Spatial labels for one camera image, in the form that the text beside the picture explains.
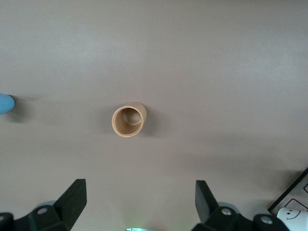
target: smiley face drawing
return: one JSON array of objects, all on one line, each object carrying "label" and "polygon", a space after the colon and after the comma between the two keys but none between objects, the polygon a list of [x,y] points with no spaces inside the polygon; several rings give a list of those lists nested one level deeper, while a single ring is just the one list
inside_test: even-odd
[{"label": "smiley face drawing", "polygon": [[281,208],[277,214],[290,231],[308,231],[308,212]]}]

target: blue object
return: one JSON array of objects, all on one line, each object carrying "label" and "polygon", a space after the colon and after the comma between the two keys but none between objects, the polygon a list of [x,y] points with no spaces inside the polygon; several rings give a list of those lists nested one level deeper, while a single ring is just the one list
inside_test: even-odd
[{"label": "blue object", "polygon": [[15,106],[14,99],[6,94],[0,94],[0,115],[12,110]]}]

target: black outline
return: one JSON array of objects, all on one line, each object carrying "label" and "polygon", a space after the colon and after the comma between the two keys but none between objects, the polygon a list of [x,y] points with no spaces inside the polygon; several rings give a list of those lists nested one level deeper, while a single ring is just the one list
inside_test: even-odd
[{"label": "black outline", "polygon": [[286,208],[287,207],[287,205],[291,202],[291,201],[296,201],[296,202],[298,202],[300,205],[302,205],[303,207],[305,207],[306,209],[308,209],[308,207],[306,207],[306,206],[304,206],[302,203],[300,203],[298,200],[296,200],[296,199],[294,199],[294,198],[292,198],[284,207]]},{"label": "black outline", "polygon": [[298,214],[297,214],[295,217],[293,217],[293,218],[287,218],[287,220],[292,220],[292,219],[294,219],[294,218],[297,218],[297,216],[300,214],[300,212],[301,212],[301,211],[299,211]]},{"label": "black outline", "polygon": [[308,191],[305,189],[308,186],[308,184],[306,184],[306,186],[304,187],[304,190],[308,193]]}]

